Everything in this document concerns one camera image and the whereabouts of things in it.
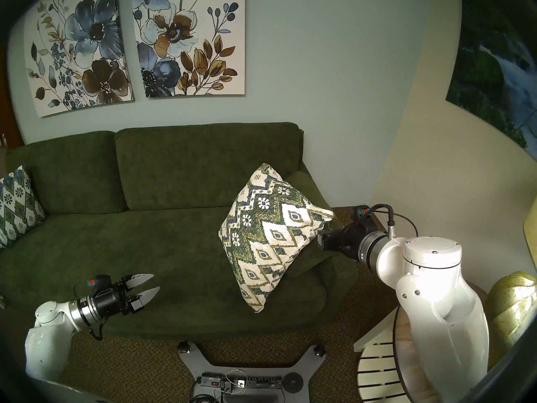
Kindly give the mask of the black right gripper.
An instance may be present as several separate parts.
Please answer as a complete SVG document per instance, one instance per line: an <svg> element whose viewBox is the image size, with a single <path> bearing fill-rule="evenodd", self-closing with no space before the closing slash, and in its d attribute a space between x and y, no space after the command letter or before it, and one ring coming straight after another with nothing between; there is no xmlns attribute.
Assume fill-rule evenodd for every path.
<svg viewBox="0 0 537 403"><path fill-rule="evenodd" d="M321 230L317 243L324 251L342 253L348 258L360 257L360 245L365 238L365 226L353 222L338 230Z"/></svg>

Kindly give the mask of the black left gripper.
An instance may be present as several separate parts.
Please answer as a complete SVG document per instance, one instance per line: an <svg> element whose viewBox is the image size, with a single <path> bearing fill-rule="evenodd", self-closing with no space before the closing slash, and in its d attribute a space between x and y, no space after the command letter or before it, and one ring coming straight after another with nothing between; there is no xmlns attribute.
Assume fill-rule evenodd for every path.
<svg viewBox="0 0 537 403"><path fill-rule="evenodd" d="M88 307L96 321L104 321L110 317L122 314L134 314L144 309L155 295L160 286L142 291L136 296L129 296L128 292L153 278L153 274L140 273L123 276L123 281L111 284L99 291L95 290L88 298Z"/></svg>

